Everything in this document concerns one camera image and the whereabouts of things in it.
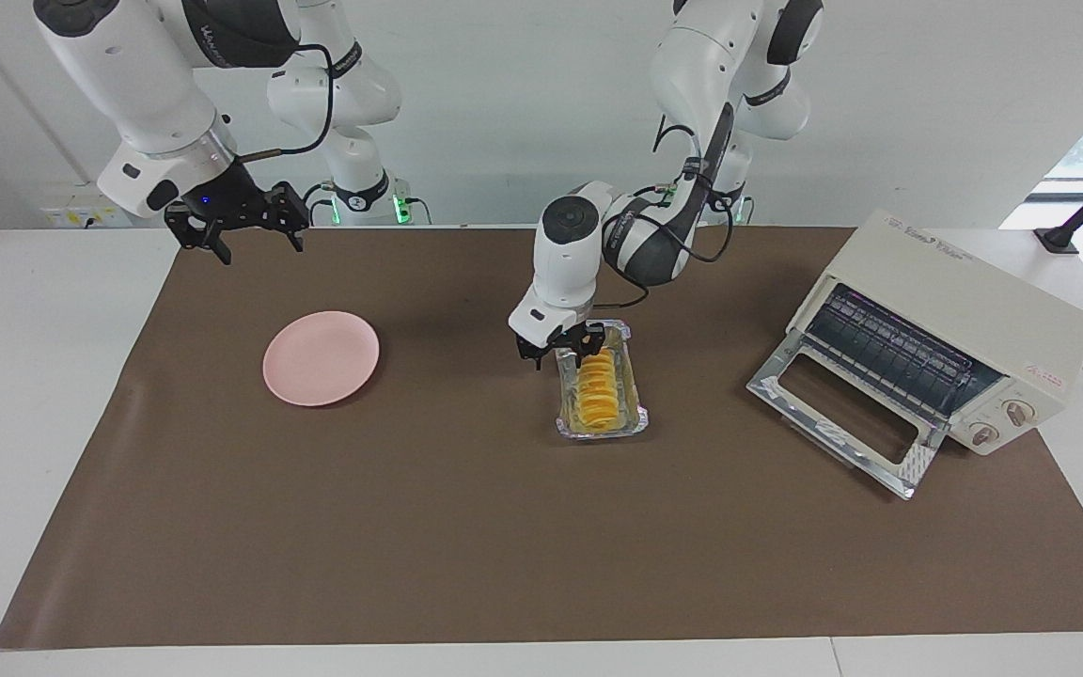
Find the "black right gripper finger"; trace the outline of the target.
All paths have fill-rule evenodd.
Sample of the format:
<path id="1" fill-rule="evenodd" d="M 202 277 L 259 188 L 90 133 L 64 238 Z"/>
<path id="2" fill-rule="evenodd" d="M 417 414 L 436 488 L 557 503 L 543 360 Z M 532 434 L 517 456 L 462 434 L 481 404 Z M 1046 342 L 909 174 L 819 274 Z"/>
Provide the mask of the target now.
<path id="1" fill-rule="evenodd" d="M 172 201 L 165 207 L 165 226 L 177 237 L 181 248 L 211 250 L 224 265 L 231 265 L 231 249 L 223 243 L 216 220 L 201 222 L 184 201 Z"/>
<path id="2" fill-rule="evenodd" d="M 265 192 L 265 227 L 287 237 L 296 252 L 305 252 L 304 232 L 309 229 L 309 208 L 301 194 L 288 181 L 279 181 Z"/>

